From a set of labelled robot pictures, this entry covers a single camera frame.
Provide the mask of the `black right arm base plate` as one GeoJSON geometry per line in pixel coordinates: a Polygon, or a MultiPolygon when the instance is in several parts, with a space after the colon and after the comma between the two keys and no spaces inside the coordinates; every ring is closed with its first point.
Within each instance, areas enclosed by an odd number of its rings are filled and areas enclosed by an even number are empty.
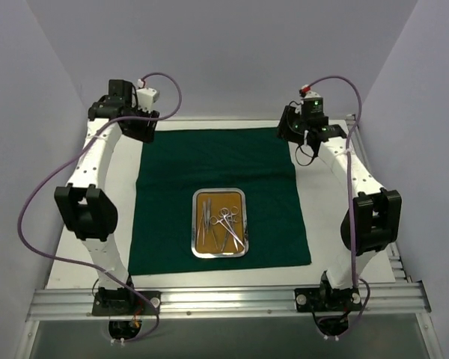
{"type": "Polygon", "coordinates": [[[300,313],[330,313],[358,311],[361,296],[355,288],[333,289],[327,273],[323,272],[319,286],[294,289],[296,310],[300,313]]]}

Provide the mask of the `steel surgical scissors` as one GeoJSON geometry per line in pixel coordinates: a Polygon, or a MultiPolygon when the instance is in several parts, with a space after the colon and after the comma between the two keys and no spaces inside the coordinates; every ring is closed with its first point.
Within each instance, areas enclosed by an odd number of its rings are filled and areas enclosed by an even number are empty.
{"type": "Polygon", "coordinates": [[[244,248],[245,245],[243,244],[242,240],[238,237],[234,229],[234,224],[239,217],[239,209],[236,206],[232,206],[231,208],[223,207],[220,209],[219,215],[224,227],[233,237],[233,243],[235,248],[237,250],[239,250],[239,247],[244,248]]]}

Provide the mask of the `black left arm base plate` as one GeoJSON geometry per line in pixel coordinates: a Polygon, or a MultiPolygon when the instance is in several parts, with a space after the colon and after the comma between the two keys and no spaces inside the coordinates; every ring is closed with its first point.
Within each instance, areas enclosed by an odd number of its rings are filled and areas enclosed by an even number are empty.
{"type": "Polygon", "coordinates": [[[153,314],[153,309],[128,289],[105,289],[99,286],[94,293],[92,316],[151,316],[153,314]]]}

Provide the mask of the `dark green surgical cloth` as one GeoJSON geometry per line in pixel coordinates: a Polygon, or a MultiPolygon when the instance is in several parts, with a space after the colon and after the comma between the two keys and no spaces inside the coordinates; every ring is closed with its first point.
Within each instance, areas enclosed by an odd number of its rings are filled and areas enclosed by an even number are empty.
{"type": "Polygon", "coordinates": [[[133,275],[311,263],[290,149],[272,128],[158,132],[143,147],[135,189],[133,275]],[[244,192],[245,256],[205,260],[192,253],[192,198],[202,188],[244,192]]]}

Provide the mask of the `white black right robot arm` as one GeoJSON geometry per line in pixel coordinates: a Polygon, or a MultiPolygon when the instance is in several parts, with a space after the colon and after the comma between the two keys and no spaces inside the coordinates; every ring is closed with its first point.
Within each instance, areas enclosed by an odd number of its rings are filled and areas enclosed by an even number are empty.
{"type": "Polygon", "coordinates": [[[358,286],[368,263],[397,240],[400,225],[400,193],[371,175],[355,154],[350,135],[325,117],[306,120],[293,105],[284,107],[278,123],[278,138],[309,146],[311,159],[321,159],[346,187],[348,210],[340,225],[345,248],[325,271],[328,283],[317,290],[318,302],[328,309],[344,300],[344,289],[358,286]]]}

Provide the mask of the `steel tray with brown liner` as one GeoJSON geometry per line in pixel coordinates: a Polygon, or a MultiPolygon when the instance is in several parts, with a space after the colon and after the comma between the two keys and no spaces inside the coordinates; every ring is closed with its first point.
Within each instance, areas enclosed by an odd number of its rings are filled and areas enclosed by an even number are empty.
{"type": "Polygon", "coordinates": [[[247,254],[249,248],[248,240],[248,219],[246,213],[245,193],[239,188],[202,188],[197,190],[192,198],[192,239],[191,249],[195,257],[199,259],[222,259],[238,258],[247,254]],[[239,209],[239,219],[235,223],[234,229],[245,247],[237,251],[233,246],[233,240],[229,237],[227,247],[222,252],[222,240],[224,238],[224,229],[218,224],[213,226],[219,249],[216,249],[212,233],[206,236],[205,244],[202,245],[201,238],[198,238],[198,226],[201,222],[202,203],[211,198],[211,217],[218,214],[223,208],[236,206],[239,209]]]}

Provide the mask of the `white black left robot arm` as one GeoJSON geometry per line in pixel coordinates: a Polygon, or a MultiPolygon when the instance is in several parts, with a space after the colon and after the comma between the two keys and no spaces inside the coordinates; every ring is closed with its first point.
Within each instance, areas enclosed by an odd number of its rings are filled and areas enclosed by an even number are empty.
{"type": "Polygon", "coordinates": [[[66,228],[87,248],[92,263],[98,266],[98,287],[112,291],[109,305],[118,313],[130,312],[136,295],[123,287],[129,283],[129,273],[114,240],[118,211],[104,192],[106,176],[121,136],[142,143],[153,141],[159,117],[153,105],[158,98],[159,92],[145,85],[109,81],[108,93],[88,110],[86,152],[67,184],[54,193],[66,228]]]}

